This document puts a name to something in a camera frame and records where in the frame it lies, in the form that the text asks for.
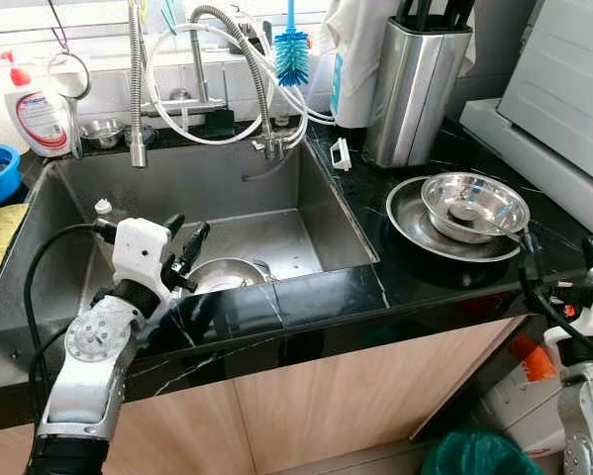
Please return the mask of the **large stainless steel bowl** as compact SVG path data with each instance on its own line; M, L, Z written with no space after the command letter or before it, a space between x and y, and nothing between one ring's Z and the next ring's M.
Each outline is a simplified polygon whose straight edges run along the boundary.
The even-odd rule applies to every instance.
M420 185L420 199L441 235L469 244L521 234L532 217L517 190L481 173L437 173Z

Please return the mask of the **stainless steel sink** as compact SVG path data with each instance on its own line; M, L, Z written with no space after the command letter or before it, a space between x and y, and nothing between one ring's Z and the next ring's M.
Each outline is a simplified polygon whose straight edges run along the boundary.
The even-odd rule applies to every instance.
M263 262L277 280L378 259L333 172L307 144L272 162L246 142L151 150L144 168L132 167L127 152L66 159L38 178L8 249L0 271L0 333L28 335L23 284L35 249L62 227L91 222L103 199L124 216L156 223L183 216L175 248L197 225L210 223L202 259Z

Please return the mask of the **orange plastic item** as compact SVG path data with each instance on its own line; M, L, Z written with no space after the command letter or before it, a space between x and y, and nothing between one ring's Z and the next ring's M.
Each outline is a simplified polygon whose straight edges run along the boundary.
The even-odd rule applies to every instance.
M509 352L521 361L524 375L530 383L540 383L557 375L544 346L527 334L515 335L509 344Z

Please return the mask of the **small stainless steel bowl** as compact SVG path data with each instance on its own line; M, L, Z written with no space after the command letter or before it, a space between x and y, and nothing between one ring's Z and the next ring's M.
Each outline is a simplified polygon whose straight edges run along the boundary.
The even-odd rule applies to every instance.
M123 140L125 130L125 124L118 119L89 121L79 127L80 139L93 150L116 148Z

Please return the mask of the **wide stainless steel plate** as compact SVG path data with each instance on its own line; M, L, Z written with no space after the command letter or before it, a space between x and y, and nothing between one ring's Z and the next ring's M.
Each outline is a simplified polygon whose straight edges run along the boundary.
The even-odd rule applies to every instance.
M429 223L426 205L420 199L420 185L431 176L409 178L387 195L388 218L405 239L437 256L462 262L499 262L519 252L517 239L521 234L498 237L482 244L463 243L441 235Z

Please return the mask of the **straight flexible steel faucet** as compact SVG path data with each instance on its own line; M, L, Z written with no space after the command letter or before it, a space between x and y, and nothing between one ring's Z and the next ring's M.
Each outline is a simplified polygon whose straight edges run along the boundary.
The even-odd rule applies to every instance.
M126 0L128 3L128 42L130 49L129 67L129 143L132 167L142 170L148 166L147 145L143 133L143 78L144 78L144 37L141 27L143 15L139 0Z

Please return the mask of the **curved gooseneck steel faucet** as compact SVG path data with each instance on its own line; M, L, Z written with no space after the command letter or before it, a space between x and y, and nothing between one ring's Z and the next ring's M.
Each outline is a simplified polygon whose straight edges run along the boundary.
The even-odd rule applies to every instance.
M255 51L249 43L249 38L243 29L238 26L230 15L224 13L223 10L216 8L213 5L200 5L189 13L189 23L197 24L201 17L213 17L220 20L225 26L227 37L232 38L238 44L245 55L247 69L251 77L252 86L254 86L256 100L258 100L258 115L255 118L255 125L260 129L261 150L265 161L278 161L282 158L283 149L282 141L274 134L273 127L270 126L270 114L268 110L267 99L267 77L265 77L263 69L261 69L260 58L261 54Z

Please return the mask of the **small white plastic clip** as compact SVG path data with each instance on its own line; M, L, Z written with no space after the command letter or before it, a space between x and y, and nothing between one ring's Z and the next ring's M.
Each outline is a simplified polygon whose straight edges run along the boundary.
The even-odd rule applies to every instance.
M351 164L350 150L346 139L337 139L336 143L329 148L333 168L340 171L350 171Z

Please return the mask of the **white washing machine grey lid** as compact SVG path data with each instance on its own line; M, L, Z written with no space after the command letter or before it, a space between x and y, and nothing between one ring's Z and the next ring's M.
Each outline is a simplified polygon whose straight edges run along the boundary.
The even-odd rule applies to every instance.
M593 238L593 0L538 0L504 94L468 101L460 123Z

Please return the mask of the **white soap bottle red pump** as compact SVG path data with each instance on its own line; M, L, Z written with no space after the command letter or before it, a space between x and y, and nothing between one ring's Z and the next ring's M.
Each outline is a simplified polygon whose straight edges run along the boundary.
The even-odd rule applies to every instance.
M8 72L5 108L12 126L30 149L43 157L80 154L69 103L56 92L34 80L28 68L17 64L14 52L0 53L0 64Z

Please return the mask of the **round metal strainer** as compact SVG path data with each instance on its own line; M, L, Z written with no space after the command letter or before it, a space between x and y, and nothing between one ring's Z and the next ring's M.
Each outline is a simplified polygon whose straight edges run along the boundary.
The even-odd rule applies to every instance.
M87 63L71 51L57 51L48 59L47 78L50 89L68 100L87 98L92 90Z

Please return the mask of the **green rubbish bag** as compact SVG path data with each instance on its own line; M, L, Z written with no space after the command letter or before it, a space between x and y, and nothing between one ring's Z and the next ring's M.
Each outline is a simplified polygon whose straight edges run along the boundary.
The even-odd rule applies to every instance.
M436 443L419 475L545 475L517 443L500 431L456 429Z

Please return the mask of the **stainless steel knife block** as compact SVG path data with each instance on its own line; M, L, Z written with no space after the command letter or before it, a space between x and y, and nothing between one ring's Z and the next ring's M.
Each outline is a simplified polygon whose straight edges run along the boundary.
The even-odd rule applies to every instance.
M472 28L419 32L388 19L365 133L365 159L381 168L429 161Z

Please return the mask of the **blue bottle brush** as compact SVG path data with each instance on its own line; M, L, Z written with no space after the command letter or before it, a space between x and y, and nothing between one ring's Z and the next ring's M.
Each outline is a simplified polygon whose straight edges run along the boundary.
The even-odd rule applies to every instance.
M309 37L296 26L296 0L286 0L286 28L274 37L276 77L279 86L309 83Z

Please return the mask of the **black-handled knife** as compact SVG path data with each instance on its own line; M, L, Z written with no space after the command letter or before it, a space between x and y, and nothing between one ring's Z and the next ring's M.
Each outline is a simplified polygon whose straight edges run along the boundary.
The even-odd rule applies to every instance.
M446 0L441 21L441 31L463 31L468 28L469 18L476 0Z
M419 32L426 27L432 0L400 0L395 19L401 27Z

